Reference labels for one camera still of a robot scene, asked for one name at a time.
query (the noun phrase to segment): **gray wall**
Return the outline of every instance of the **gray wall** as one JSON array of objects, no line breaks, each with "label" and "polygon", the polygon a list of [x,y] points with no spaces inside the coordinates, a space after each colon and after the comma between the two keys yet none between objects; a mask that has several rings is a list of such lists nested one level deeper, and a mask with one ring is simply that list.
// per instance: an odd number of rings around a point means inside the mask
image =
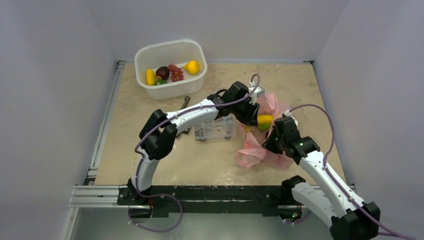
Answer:
[{"label": "gray wall", "polygon": [[347,0],[86,0],[119,60],[193,39],[208,61],[299,62],[323,48]]},{"label": "gray wall", "polygon": [[59,238],[114,62],[84,2],[0,1],[0,239]]},{"label": "gray wall", "polygon": [[350,0],[314,64],[346,178],[424,235],[424,2]]},{"label": "gray wall", "polygon": [[[150,218],[142,225],[165,229],[178,220]],[[261,214],[185,213],[180,225],[172,231],[156,233],[128,224],[128,209],[80,209],[72,240],[331,240],[328,227],[316,215],[292,227],[279,216]]]}]

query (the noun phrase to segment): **white robotic arm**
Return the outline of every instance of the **white robotic arm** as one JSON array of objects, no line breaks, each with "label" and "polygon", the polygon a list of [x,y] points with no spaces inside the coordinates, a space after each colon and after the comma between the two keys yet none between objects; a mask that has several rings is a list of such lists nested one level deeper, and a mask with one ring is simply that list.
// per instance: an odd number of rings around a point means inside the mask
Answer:
[{"label": "white robotic arm", "polygon": [[[182,131],[191,128],[192,126],[195,126],[199,123],[216,119],[219,113],[218,109],[216,109],[215,107],[202,108],[181,114],[182,111],[185,111],[187,109],[193,109],[199,106],[208,106],[213,104],[214,103],[211,100],[204,99],[200,103],[187,107],[185,109],[167,112],[166,116],[178,116],[170,121],[172,125],[175,125],[176,135],[178,135]],[[141,166],[137,171],[138,177],[132,178],[131,180],[132,184],[134,186],[138,186],[140,192],[143,192],[152,186],[153,174],[156,171],[156,167],[158,166],[160,159],[149,159],[149,154],[145,149],[142,149],[141,152],[143,153],[145,159],[141,163]]]},{"label": "white robotic arm", "polygon": [[[342,218],[348,210],[357,209],[353,203],[343,194],[338,186],[333,182],[324,169],[324,154],[321,151],[313,151],[302,157],[299,166],[305,170],[318,184],[320,190],[324,193],[315,191],[308,183],[302,182],[296,184],[291,192],[294,200],[307,206],[314,214],[316,214],[328,226],[332,226],[332,217]],[[337,175],[330,164],[326,167],[331,171],[332,175],[337,178],[343,188],[350,192],[350,195],[363,206],[364,200],[353,192],[345,182]]]}]

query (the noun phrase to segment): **clear plastic container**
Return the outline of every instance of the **clear plastic container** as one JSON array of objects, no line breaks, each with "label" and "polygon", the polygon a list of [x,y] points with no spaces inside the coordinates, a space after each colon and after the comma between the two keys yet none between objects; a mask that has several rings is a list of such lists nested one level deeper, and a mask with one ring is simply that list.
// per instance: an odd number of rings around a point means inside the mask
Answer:
[{"label": "clear plastic container", "polygon": [[195,125],[193,132],[197,141],[230,139],[237,133],[237,120],[230,114],[212,121],[204,121]]},{"label": "clear plastic container", "polygon": [[[147,85],[146,70],[154,72],[162,66],[175,64],[182,68],[188,62],[195,60],[199,64],[199,72],[191,75],[182,69],[184,80],[172,82],[171,77],[167,84]],[[147,94],[156,100],[168,99],[187,95],[199,91],[203,87],[204,75],[208,69],[205,56],[200,45],[189,39],[169,41],[154,44],[140,49],[134,58],[135,75],[138,84],[145,88]]]}]

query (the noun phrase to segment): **marble tabletop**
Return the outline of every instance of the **marble tabletop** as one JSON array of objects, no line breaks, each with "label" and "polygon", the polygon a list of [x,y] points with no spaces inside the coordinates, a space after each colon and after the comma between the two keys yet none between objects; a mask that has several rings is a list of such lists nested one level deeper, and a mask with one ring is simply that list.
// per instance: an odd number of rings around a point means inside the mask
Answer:
[{"label": "marble tabletop", "polygon": [[[282,103],[295,107],[313,103],[324,107],[314,70],[310,64],[208,64],[204,85],[198,92],[189,94],[189,106],[205,99],[219,89],[227,89],[235,81],[248,84],[255,73],[261,76],[261,86],[267,93],[275,93]],[[140,156],[134,152],[140,130],[154,110],[179,110],[185,96],[163,100],[150,98],[136,80],[134,64],[124,68],[119,90],[108,126],[95,185],[125,184],[135,175]],[[331,130],[326,116],[318,109],[304,107],[293,113],[298,120],[302,136],[312,137],[327,151]],[[193,131],[175,140],[172,152],[163,158],[153,176],[153,185],[280,185],[285,179],[300,175],[311,185],[315,181],[293,163],[280,171],[261,162],[250,168],[239,166],[235,160],[237,150],[243,148],[241,130],[231,139],[195,141]],[[328,158],[334,170],[345,179],[337,149]]]}]

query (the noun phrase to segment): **white plastic basket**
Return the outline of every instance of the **white plastic basket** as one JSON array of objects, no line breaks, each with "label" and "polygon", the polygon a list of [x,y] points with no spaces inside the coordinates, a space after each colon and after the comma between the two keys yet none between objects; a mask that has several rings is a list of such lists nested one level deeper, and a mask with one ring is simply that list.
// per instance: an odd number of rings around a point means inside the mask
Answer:
[{"label": "white plastic basket", "polygon": [[[191,60],[195,60],[199,64],[199,72],[197,74],[191,75],[183,68],[184,80],[172,82],[171,77],[169,77],[167,84],[154,86],[146,84],[147,69],[153,69],[156,72],[158,68],[170,64],[175,64],[182,68]],[[203,77],[208,69],[202,48],[197,42],[189,39],[143,47],[135,54],[134,63],[138,84],[145,88],[152,99],[156,100],[199,91],[203,87]]]}]

